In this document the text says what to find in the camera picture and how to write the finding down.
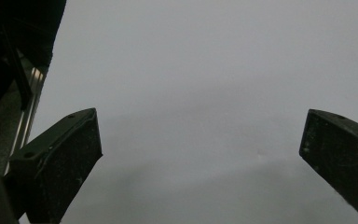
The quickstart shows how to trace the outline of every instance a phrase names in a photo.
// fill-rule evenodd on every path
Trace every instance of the white tabletop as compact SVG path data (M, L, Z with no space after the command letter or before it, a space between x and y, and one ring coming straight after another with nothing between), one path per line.
M62 223L358 223L298 156L309 108L358 122L358 1L70 0L32 138L89 107Z

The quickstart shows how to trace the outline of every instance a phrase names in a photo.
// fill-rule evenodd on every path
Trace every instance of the white surface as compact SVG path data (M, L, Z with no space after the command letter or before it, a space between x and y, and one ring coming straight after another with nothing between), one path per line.
M358 122L358 1L69 0L32 136L89 107L63 223L358 223L297 153L309 108Z

